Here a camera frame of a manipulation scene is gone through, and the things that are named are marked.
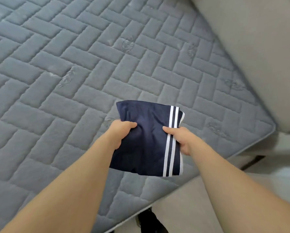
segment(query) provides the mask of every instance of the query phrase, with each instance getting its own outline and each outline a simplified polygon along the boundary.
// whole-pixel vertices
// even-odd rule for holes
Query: gray quilted mattress
[[[189,0],[0,0],[0,229],[118,117],[115,103],[176,105],[223,157],[275,130]],[[198,174],[110,169],[93,232]]]

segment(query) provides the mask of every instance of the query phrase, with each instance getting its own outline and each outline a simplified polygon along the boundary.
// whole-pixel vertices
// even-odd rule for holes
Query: forearm
[[[107,136],[102,135],[20,211],[2,233],[90,232],[114,152]]]
[[[191,155],[224,232],[290,232],[289,203],[253,181],[203,142],[192,145]]]

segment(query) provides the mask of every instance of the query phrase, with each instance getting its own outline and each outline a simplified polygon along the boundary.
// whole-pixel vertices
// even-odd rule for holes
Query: finger
[[[169,127],[163,126],[162,129],[168,134],[175,135],[176,130],[178,128],[169,128]]]
[[[137,126],[137,123],[136,122],[130,122],[130,127],[131,128],[135,128]]]

